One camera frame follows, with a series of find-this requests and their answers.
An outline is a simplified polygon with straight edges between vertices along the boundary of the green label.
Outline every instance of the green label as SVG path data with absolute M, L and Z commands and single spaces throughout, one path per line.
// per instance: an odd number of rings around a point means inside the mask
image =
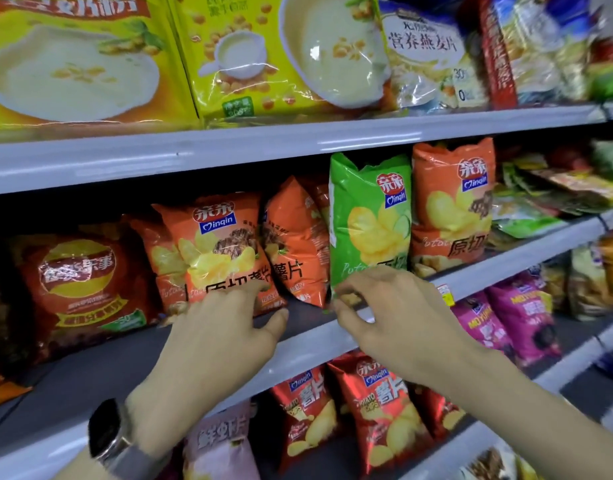
M 233 99 L 222 103 L 224 115 L 227 118 L 242 118 L 245 116 L 255 116 L 253 112 L 253 99 L 246 96 L 239 99 Z
M 358 169 L 331 157 L 331 285 L 370 266 L 406 269 L 411 240 L 411 159 Z
M 146 317 L 144 316 L 144 313 L 142 313 L 142 310 L 138 309 L 130 315 L 124 315 L 111 323 L 102 325 L 100 328 L 103 330 L 118 332 L 131 330 L 133 328 L 140 328 L 145 325 Z

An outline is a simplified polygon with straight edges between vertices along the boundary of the smartwatch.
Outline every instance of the smartwatch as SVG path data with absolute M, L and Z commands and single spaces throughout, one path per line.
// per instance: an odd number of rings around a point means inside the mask
M 133 441 L 131 420 L 123 403 L 107 399 L 89 419 L 91 458 L 120 480 L 153 480 L 170 455 L 152 458 Z

